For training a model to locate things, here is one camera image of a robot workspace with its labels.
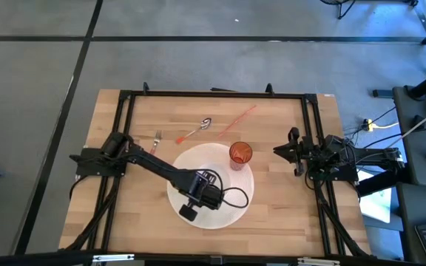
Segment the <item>silver metal bracket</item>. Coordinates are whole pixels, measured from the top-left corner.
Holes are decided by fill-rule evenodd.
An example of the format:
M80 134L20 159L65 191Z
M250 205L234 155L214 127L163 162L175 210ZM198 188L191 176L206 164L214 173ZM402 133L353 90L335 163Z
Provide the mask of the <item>silver metal bracket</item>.
M341 266L340 261L302 257L297 259L297 266Z
M94 255L92 257L92 263L102 264L105 262L122 262L134 260L135 255L129 253L122 254L104 254L104 255Z

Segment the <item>white sheet on floor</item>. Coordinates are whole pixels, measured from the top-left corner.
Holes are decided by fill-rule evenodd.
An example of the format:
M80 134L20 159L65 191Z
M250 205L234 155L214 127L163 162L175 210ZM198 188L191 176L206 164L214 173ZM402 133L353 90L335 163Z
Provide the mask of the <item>white sheet on floor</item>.
M366 217L376 219L380 222L389 223L391 221L391 194L392 190L386 188L372 194L364 195L359 193L359 207Z

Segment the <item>white round plate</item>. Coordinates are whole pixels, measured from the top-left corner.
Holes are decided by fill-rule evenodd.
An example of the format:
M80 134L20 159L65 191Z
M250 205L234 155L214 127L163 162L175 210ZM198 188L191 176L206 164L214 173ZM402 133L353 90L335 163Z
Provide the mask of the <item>white round plate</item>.
M219 209L195 207L197 217L184 222L202 229L220 229L232 225L247 211L254 195L254 175L247 163L241 170L230 167L229 147L219 143L204 143L180 154L173 166L186 169L211 169L216 171L226 189L225 202Z

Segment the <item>grey side desk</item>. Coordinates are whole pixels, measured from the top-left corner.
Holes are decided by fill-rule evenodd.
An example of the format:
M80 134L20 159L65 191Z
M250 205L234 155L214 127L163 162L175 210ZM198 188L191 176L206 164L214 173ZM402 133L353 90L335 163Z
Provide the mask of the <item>grey side desk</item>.
M396 187L404 231L401 233L406 261L426 264L426 253L416 226L426 224L426 122L423 132L404 137L408 181Z

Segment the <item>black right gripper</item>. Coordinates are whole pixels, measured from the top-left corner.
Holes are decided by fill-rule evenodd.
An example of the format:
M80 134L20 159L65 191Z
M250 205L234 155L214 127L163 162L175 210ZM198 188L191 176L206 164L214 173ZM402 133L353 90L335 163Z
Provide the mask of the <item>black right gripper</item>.
M304 136L300 140L299 137L300 130L297 127L292 127L288 133L288 142L274 147L276 155L295 165L294 175L296 177L304 174L303 160L313 163L322 163L324 161L322 150L320 146L314 144L313 137Z

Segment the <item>black overhead beam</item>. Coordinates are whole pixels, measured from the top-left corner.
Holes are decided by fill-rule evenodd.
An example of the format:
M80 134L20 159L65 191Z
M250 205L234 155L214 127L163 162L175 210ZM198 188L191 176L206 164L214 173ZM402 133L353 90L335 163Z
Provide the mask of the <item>black overhead beam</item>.
M73 266L92 263L94 255L122 254L103 253L101 250L59 250L50 253L32 253L23 255L0 256L0 266ZM207 265L226 264L297 264L297 259L310 256L227 256L227 255L186 255L186 254L157 254L129 253L135 259L130 261L169 261L169 262L198 262ZM415 262L403 262L378 259L374 256L343 256L327 255L310 257L340 261L341 266L426 266Z

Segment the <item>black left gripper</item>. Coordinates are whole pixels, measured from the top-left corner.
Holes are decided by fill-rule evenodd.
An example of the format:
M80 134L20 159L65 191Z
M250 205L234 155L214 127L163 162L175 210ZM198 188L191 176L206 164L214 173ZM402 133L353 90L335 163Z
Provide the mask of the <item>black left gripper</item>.
M211 210L217 210L223 200L222 180L213 172L200 172L209 179L209 184L204 188L201 197L192 195L192 189L189 192L189 201L180 207L178 213L186 220L193 222L197 217L195 207L207 207Z

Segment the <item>orange translucent plastic cup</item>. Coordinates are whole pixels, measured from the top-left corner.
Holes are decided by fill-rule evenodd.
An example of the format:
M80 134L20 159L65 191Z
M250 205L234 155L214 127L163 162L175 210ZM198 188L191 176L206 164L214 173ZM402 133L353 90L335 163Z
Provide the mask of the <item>orange translucent plastic cup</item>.
M252 158L252 147L245 142L233 143L229 148L230 167L232 170L241 170Z

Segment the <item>red plastic straw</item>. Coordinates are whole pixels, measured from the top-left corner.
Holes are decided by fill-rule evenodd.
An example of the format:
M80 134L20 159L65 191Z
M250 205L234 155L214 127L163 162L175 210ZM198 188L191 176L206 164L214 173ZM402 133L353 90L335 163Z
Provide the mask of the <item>red plastic straw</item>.
M244 113L236 117L235 120L233 120L224 130L222 130L218 134L217 138L221 138L229 129L231 129L233 126L239 123L243 118L245 118L249 113L251 113L256 107L257 105L253 105L251 108L245 110Z

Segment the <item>black aluminium table frame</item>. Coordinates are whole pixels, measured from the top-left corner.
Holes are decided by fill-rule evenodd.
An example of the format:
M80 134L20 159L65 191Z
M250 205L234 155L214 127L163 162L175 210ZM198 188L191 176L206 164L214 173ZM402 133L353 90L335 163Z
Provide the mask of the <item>black aluminium table frame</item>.
M294 175L294 167L274 154L287 133L297 127L302 134L317 134L314 114L324 131L341 132L337 102L318 95L316 103L302 103L300 95L239 92L138 93L118 111L117 89L102 89L92 114L86 144L98 148L115 121L132 122L130 134L149 149L157 130L163 133L156 152L173 162L184 151L204 143L229 146L249 143L254 195L251 206L232 225L221 229L192 226L173 210L167 182L139 166L130 165L121 179L108 248L112 252L201 254L227 256L322 256L320 218L311 184ZM218 134L253 105L257 107L221 138ZM210 117L209 128L181 144L176 140Z

